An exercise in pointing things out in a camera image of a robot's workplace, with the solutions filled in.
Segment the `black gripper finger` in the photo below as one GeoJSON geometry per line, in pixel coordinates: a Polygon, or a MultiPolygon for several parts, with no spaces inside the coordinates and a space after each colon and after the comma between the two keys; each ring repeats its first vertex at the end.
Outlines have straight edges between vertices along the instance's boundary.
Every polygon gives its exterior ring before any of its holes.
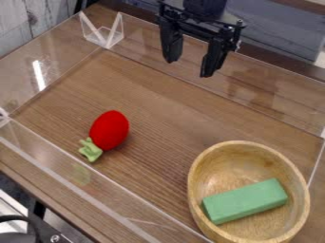
{"type": "Polygon", "coordinates": [[[214,72],[222,67],[229,48],[224,39],[212,38],[209,42],[209,50],[204,56],[202,65],[201,65],[201,74],[202,78],[209,78],[214,72]]]}
{"type": "Polygon", "coordinates": [[[162,56],[172,64],[180,60],[184,53],[184,34],[181,32],[180,25],[166,18],[161,18],[160,27],[162,56]]]}

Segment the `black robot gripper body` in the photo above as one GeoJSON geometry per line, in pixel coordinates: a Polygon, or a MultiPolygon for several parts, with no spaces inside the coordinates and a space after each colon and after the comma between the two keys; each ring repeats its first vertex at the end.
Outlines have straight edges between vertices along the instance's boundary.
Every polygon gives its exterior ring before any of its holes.
{"type": "Polygon", "coordinates": [[[228,0],[158,0],[161,18],[176,22],[181,32],[205,42],[224,39],[228,48],[236,51],[240,35],[247,25],[228,10],[228,0]]]}

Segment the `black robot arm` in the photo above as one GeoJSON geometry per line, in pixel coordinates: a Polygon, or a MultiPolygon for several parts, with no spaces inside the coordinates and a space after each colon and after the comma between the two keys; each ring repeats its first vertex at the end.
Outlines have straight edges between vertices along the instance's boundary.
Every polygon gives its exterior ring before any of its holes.
{"type": "Polygon", "coordinates": [[[172,64],[184,54],[184,35],[209,44],[202,59],[202,78],[222,67],[230,51],[237,52],[244,21],[228,10],[228,0],[158,0],[162,56],[172,64]]]}

